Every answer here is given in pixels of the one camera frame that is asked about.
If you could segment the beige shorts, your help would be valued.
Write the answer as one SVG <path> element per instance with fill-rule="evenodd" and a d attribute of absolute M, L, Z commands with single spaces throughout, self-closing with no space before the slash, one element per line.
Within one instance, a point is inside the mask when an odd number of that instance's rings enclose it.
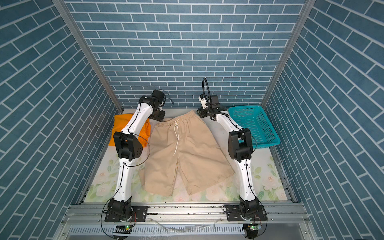
<path fill-rule="evenodd" d="M 234 175 L 206 123 L 194 112 L 157 124 L 150 137 L 150 155 L 139 176 L 145 191 L 169 197 L 179 174 L 188 195 Z"/>

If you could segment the orange shorts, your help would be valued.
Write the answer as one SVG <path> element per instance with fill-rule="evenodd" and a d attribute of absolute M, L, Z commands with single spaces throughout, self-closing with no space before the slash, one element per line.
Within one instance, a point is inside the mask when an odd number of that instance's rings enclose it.
<path fill-rule="evenodd" d="M 133 117 L 133 114 L 115 115 L 115 118 L 114 118 L 115 122 L 114 122 L 114 127 L 112 129 L 109 146 L 115 146 L 115 142 L 113 138 L 114 133 L 121 132 L 122 129 L 125 128 L 126 125 L 129 123 L 132 117 Z M 146 147 L 148 145 L 147 141 L 149 140 L 150 136 L 151 136 L 151 123 L 149 119 L 147 119 L 140 131 L 140 137 L 138 138 L 139 142 L 143 145 L 143 147 Z"/>

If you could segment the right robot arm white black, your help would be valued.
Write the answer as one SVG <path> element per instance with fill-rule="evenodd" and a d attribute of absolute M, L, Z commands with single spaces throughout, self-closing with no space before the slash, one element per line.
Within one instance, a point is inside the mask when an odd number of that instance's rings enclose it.
<path fill-rule="evenodd" d="M 251 157 L 254 152 L 251 131 L 237 124 L 229 112 L 221 107 L 218 96 L 201 94 L 201 107 L 197 110 L 201 118 L 209 117 L 219 123 L 228 140 L 227 152 L 239 182 L 240 214 L 245 220 L 267 221 L 268 215 L 257 197 L 251 175 Z"/>

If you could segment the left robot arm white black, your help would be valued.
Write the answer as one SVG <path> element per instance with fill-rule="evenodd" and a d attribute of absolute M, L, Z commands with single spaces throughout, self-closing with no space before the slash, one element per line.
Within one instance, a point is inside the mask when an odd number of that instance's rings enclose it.
<path fill-rule="evenodd" d="M 140 139 L 144 140 L 149 147 L 149 142 L 140 136 L 140 132 L 148 119 L 162 121 L 165 111 L 162 110 L 166 102 L 165 94 L 158 89 L 153 90 L 149 96 L 142 96 L 135 113 L 128 124 L 120 131 L 114 132 L 113 140 L 119 157 L 119 175 L 116 192 L 107 201 L 105 222 L 134 222 L 136 213 L 131 206 L 132 202 L 132 180 L 136 167 L 145 161 L 140 161 L 144 146 Z"/>

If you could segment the teal plastic basket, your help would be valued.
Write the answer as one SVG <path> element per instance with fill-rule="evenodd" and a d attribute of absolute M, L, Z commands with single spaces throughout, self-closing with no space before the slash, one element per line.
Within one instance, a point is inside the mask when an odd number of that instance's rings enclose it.
<path fill-rule="evenodd" d="M 264 149 L 279 145 L 281 140 L 261 106 L 230 107 L 230 117 L 252 134 L 254 149 Z"/>

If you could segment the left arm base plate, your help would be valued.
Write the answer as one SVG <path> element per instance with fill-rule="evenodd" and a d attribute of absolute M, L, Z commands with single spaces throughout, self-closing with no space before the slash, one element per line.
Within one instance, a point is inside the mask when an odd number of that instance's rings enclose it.
<path fill-rule="evenodd" d="M 112 210 L 104 210 L 105 222 L 107 223 L 128 223 L 145 222 L 148 206 L 132 206 L 123 210 L 123 213 L 114 213 Z"/>

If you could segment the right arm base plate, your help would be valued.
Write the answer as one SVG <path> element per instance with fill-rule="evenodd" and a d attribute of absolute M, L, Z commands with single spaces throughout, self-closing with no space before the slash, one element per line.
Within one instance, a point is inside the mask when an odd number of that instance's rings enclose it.
<path fill-rule="evenodd" d="M 265 208 L 261 205 L 246 209 L 240 205 L 223 205 L 222 210 L 226 214 L 227 221 L 240 222 L 240 221 L 267 221 L 268 216 Z"/>

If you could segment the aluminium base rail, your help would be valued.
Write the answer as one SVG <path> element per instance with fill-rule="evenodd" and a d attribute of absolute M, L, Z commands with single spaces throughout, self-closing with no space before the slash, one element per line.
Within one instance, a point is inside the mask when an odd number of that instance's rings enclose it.
<path fill-rule="evenodd" d="M 70 206 L 62 223 L 54 235 L 56 240 L 314 240 L 315 230 L 302 204 L 291 202 L 264 203 L 268 220 L 260 221 L 227 221 L 222 210 L 223 205 L 233 203 L 137 203 L 134 206 L 148 206 L 145 222 L 106 223 L 100 204 L 82 204 Z M 115 226 L 128 233 L 138 225 L 230 225 L 241 224 L 243 234 L 231 235 L 177 235 L 177 236 L 70 236 L 71 227 L 78 226 Z"/>

